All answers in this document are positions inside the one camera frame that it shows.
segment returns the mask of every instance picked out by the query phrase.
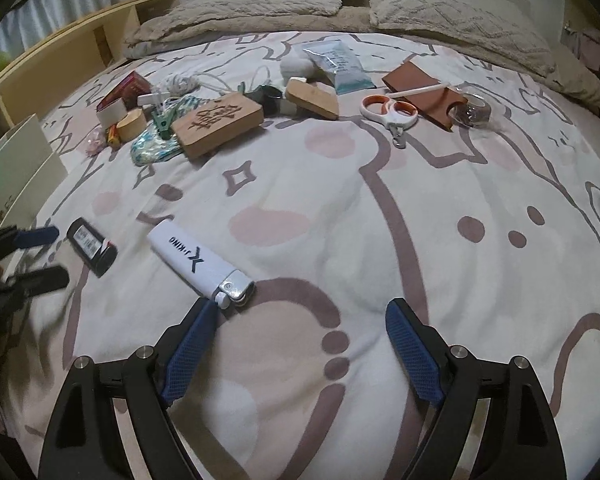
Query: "scissors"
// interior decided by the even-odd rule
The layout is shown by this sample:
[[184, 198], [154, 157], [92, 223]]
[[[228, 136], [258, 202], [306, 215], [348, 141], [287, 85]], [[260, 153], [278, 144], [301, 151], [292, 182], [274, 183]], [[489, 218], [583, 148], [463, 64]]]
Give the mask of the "scissors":
[[[369, 105], [381, 104], [381, 112], [376, 114], [369, 110]], [[407, 147], [403, 137], [404, 130], [417, 121], [417, 108], [403, 101], [395, 101], [385, 95], [369, 95], [360, 103], [360, 113], [366, 119], [380, 123], [393, 136], [393, 145], [400, 150]]]

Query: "white stick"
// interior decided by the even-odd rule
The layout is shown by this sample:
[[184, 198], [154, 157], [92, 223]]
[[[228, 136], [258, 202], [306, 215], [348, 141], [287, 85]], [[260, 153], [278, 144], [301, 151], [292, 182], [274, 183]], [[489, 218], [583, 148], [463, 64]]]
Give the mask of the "white stick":
[[425, 92], [432, 92], [434, 90], [442, 90], [449, 86], [448, 82], [438, 83], [437, 85], [431, 86], [423, 86], [422, 88], [414, 88], [411, 90], [405, 90], [404, 92], [394, 92], [393, 94], [385, 94], [387, 97], [391, 99], [396, 99], [398, 97], [407, 97], [410, 95], [424, 94]]

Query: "silver bolt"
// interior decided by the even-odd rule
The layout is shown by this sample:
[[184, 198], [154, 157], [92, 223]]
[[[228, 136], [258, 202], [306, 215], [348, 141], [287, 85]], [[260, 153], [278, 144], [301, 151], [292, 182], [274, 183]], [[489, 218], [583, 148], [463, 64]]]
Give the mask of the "silver bolt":
[[135, 351], [135, 355], [137, 355], [140, 359], [148, 359], [153, 355], [153, 347], [149, 345], [140, 346]]
[[518, 368], [522, 370], [529, 367], [529, 361], [525, 357], [522, 357], [522, 355], [514, 357], [513, 362]]
[[453, 345], [451, 347], [451, 355], [453, 357], [457, 357], [458, 359], [464, 359], [467, 357], [467, 355], [469, 355], [469, 351], [464, 346]]
[[81, 370], [82, 368], [86, 368], [86, 365], [88, 365], [90, 362], [91, 358], [88, 355], [83, 355], [73, 361], [73, 366]]

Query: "bed sheet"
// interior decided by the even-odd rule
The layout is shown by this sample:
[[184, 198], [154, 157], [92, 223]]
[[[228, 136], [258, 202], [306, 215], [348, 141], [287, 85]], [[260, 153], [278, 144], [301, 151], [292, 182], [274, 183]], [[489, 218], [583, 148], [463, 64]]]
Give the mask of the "bed sheet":
[[[360, 117], [372, 92], [362, 91], [340, 98], [339, 121], [273, 118], [195, 162], [135, 167], [128, 145], [84, 156], [97, 101], [131, 70], [157, 82], [195, 68], [235, 88], [266, 65], [281, 85], [292, 44], [335, 37], [376, 82], [408, 59], [471, 85], [493, 105], [490, 129], [449, 133], [421, 118], [397, 150]], [[1, 399], [27, 459], [35, 469], [76, 356], [125, 358], [196, 300], [145, 238], [170, 218], [257, 282], [248, 308], [222, 314], [169, 409], [205, 479], [401, 478], [425, 412], [385, 334], [395, 297], [478, 358], [528, 357], [569, 478], [583, 478], [600, 455], [600, 160], [583, 114], [600, 128], [526, 75], [383, 34], [241, 36], [94, 78], [44, 120], [70, 173], [38, 224], [65, 233], [84, 216], [119, 255], [100, 279], [66, 240], [26, 255], [33, 266], [61, 262], [71, 278], [33, 302], [4, 368]], [[135, 478], [148, 478], [126, 406], [115, 408]]]

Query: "lighter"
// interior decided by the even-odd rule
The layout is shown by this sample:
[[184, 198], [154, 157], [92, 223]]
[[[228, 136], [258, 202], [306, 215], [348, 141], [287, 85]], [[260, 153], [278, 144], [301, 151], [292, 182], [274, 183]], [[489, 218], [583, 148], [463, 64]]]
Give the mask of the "lighter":
[[170, 220], [154, 227], [148, 241], [173, 270], [221, 308], [243, 305], [253, 293], [253, 280]]

